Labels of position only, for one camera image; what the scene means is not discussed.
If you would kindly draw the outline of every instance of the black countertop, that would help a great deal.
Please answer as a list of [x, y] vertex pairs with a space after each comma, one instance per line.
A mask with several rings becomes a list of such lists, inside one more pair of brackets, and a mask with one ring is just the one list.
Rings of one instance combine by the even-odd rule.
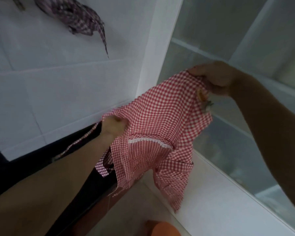
[[[90, 140], [96, 138], [101, 132], [101, 126], [101, 123], [98, 124], [98, 127], [92, 132], [92, 134], [80, 143], [71, 147], [66, 155], [76, 151]], [[91, 128], [92, 126], [86, 127], [11, 162], [6, 161], [4, 156], [0, 153], [0, 194], [20, 180], [49, 165], [54, 156], [63, 152], [67, 146], [82, 137]], [[79, 220], [81, 216], [83, 216], [103, 197], [109, 194], [116, 186], [117, 178], [114, 171], [108, 176], [102, 177], [94, 169], [79, 193], [55, 221], [54, 225], [46, 235], [59, 235], [67, 227]]]

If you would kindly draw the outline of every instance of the bathroom wall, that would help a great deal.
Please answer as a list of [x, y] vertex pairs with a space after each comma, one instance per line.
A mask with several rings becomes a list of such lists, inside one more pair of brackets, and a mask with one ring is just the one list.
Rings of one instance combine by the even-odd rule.
[[33, 0], [0, 0], [0, 151], [38, 149], [134, 99], [156, 0], [78, 0], [105, 22], [72, 35]]

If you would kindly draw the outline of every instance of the orange object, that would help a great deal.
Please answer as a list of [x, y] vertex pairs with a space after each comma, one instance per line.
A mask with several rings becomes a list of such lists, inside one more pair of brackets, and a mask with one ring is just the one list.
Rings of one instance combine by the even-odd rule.
[[148, 236], [181, 236], [179, 231], [167, 222], [148, 220], [145, 223]]

